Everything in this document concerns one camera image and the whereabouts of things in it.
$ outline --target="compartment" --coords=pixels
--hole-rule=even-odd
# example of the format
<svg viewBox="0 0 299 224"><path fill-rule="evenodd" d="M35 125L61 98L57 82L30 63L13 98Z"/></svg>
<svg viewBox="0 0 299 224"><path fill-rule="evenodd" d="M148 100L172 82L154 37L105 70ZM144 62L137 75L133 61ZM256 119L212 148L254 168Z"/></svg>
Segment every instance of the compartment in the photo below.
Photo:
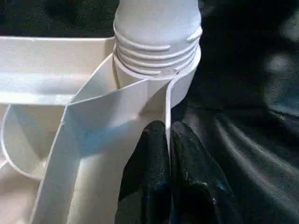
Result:
<svg viewBox="0 0 299 224"><path fill-rule="evenodd" d="M113 46L114 37L0 37L0 103L67 104Z"/></svg>
<svg viewBox="0 0 299 224"><path fill-rule="evenodd" d="M59 127L63 106L11 105L1 130L3 153L21 174L40 180Z"/></svg>

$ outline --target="dark cloth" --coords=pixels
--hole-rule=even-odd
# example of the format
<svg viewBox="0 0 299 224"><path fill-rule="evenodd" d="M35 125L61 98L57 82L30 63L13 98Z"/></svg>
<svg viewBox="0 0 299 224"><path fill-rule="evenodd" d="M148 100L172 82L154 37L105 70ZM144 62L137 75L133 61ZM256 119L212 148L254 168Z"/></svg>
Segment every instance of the dark cloth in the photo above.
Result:
<svg viewBox="0 0 299 224"><path fill-rule="evenodd" d="M0 35L112 36L117 4L5 0ZM297 224L298 1L199 5L202 59L187 97L172 110L171 151L179 164L172 176L180 180L172 189L172 221Z"/></svg>

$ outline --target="white plastic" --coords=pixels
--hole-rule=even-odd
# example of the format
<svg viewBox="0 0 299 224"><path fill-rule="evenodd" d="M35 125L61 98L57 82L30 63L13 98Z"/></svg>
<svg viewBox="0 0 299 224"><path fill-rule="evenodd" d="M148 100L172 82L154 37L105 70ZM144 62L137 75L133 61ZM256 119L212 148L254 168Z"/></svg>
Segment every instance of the white plastic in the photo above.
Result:
<svg viewBox="0 0 299 224"><path fill-rule="evenodd" d="M200 23L198 0L121 0L114 21L117 56L136 73L177 74L195 56Z"/></svg>
<svg viewBox="0 0 299 224"><path fill-rule="evenodd" d="M41 180L60 124L61 106L11 105L1 127L1 146L8 163L21 174Z"/></svg>

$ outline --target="black fabric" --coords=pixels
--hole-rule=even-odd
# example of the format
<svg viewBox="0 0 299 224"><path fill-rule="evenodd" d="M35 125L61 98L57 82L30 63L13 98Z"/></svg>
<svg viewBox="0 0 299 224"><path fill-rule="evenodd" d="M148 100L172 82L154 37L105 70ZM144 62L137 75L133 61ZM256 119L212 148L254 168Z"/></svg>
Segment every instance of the black fabric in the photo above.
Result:
<svg viewBox="0 0 299 224"><path fill-rule="evenodd" d="M112 36L117 4L0 1L0 35ZM180 165L175 174L188 170L196 184L181 174L173 189L179 193L172 220L186 214L196 222L297 224L298 1L203 0L199 5L202 59L187 97L171 113L173 159ZM163 149L158 143L155 147ZM142 138L139 144L147 148L149 142ZM189 207L190 194L201 216Z"/></svg>
<svg viewBox="0 0 299 224"><path fill-rule="evenodd" d="M124 168L115 224L168 224L169 165L165 126L152 122L143 130Z"/></svg>
<svg viewBox="0 0 299 224"><path fill-rule="evenodd" d="M176 224L242 224L236 199L221 168L190 127L171 129L171 168Z"/></svg>

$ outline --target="black leather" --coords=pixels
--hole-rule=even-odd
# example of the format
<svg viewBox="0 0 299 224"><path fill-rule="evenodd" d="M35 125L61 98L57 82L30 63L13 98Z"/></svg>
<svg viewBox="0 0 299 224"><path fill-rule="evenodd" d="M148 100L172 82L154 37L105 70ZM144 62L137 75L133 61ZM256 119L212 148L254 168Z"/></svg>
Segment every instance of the black leather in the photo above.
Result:
<svg viewBox="0 0 299 224"><path fill-rule="evenodd" d="M112 36L117 4L5 0L0 35ZM297 224L298 1L203 0L200 9L202 59L187 97L172 110L173 165L179 164L173 177L180 181L172 189L171 219ZM150 147L144 138L139 144ZM186 182L186 171L194 183Z"/></svg>

